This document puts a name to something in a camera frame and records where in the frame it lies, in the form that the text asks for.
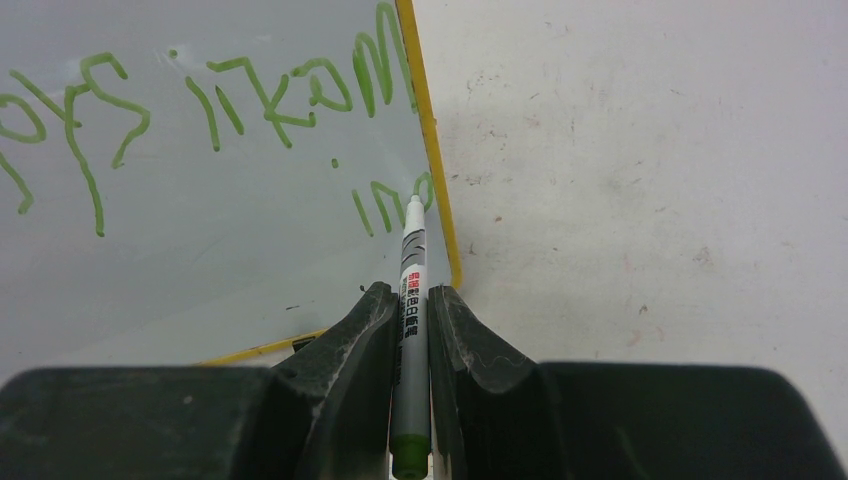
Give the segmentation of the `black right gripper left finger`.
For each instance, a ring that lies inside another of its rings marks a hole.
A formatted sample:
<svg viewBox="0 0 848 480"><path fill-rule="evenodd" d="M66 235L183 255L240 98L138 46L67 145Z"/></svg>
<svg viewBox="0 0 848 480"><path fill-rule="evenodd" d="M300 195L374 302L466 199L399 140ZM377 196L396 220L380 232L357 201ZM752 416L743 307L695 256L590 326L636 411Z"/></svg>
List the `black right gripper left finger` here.
<svg viewBox="0 0 848 480"><path fill-rule="evenodd" d="M397 295L375 282L347 315L274 366L286 394L287 479L385 479Z"/></svg>

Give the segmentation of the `green white marker pen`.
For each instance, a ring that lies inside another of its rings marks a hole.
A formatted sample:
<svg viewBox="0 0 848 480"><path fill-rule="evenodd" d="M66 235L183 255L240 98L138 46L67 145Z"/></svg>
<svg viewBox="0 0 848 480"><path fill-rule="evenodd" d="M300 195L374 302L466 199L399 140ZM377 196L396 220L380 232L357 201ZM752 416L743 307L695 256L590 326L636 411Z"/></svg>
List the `green white marker pen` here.
<svg viewBox="0 0 848 480"><path fill-rule="evenodd" d="M425 209L410 198L401 244L398 344L389 449L396 479L423 479L431 452Z"/></svg>

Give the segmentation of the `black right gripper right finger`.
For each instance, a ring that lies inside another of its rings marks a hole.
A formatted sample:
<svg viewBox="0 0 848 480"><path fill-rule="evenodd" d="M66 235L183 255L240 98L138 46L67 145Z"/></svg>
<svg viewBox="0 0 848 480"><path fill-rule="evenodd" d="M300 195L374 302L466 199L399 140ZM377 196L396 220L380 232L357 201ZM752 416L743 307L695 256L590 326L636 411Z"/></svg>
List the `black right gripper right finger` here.
<svg viewBox="0 0 848 480"><path fill-rule="evenodd" d="M429 291L437 479L529 479L537 454L515 412L534 363L486 327L449 285Z"/></svg>

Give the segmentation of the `yellow framed whiteboard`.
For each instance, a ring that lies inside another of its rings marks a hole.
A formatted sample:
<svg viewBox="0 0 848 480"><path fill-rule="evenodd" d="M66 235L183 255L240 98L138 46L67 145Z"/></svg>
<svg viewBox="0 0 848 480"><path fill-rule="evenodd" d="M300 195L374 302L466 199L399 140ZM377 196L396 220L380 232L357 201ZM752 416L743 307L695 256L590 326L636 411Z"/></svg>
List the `yellow framed whiteboard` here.
<svg viewBox="0 0 848 480"><path fill-rule="evenodd" d="M1 376L243 359L462 267L409 1L5 1Z"/></svg>

